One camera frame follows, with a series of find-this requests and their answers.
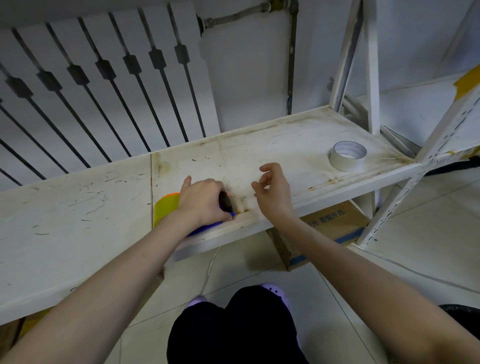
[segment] hand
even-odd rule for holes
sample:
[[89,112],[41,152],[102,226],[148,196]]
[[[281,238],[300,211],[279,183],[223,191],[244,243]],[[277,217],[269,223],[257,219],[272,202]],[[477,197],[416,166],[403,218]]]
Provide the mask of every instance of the hand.
[[267,163],[260,167],[266,172],[259,182],[252,182],[260,211],[270,222],[278,227],[291,218],[295,218],[292,208],[290,184],[283,175],[278,163]]
[[224,190],[221,181],[212,178],[192,184],[191,176],[183,181],[177,211],[192,219],[193,230],[233,217],[218,206],[218,195]]

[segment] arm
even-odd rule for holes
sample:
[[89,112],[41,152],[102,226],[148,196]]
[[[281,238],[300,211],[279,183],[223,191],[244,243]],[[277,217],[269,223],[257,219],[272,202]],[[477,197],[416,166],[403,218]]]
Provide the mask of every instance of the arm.
[[296,218],[277,163],[253,182],[258,205],[402,363],[480,363],[480,341],[411,286]]
[[191,180],[176,211],[53,308],[2,364],[103,363],[180,241],[202,225],[232,220],[218,207],[222,182]]

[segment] roll of tape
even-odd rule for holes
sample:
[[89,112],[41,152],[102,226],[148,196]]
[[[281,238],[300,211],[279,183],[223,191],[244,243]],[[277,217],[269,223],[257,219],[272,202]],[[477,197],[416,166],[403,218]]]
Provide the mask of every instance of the roll of tape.
[[353,172],[362,167],[366,155],[367,149],[362,144],[351,141],[338,142],[330,153],[330,164],[343,172]]

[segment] purple slipper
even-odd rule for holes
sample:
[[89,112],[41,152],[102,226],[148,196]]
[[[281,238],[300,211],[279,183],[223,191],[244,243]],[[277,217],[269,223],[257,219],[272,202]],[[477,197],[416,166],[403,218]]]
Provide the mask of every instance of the purple slipper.
[[290,311],[290,305],[288,304],[287,296],[278,286],[272,283],[264,283],[264,284],[261,284],[260,286],[265,288],[266,290],[269,290],[272,293],[275,293],[278,297],[280,297],[282,299],[283,304]]
[[203,296],[197,296],[189,302],[189,304],[187,305],[187,307],[184,308],[184,310],[200,302],[207,302],[207,299]]

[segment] tile floor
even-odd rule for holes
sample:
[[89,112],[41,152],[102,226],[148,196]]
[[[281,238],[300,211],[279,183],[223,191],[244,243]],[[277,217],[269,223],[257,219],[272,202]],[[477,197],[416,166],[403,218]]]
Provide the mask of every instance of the tile floor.
[[[480,270],[480,168],[426,177],[378,232],[367,251],[421,273],[475,290]],[[480,294],[411,273],[355,247],[373,262],[417,287],[434,302],[480,308]],[[115,346],[107,364],[166,363],[173,322],[200,293],[208,251],[172,264],[165,281]],[[273,282],[287,294],[310,363],[386,364],[381,343],[311,265],[286,272],[265,232],[227,244],[218,253],[204,294],[225,306],[241,287]]]

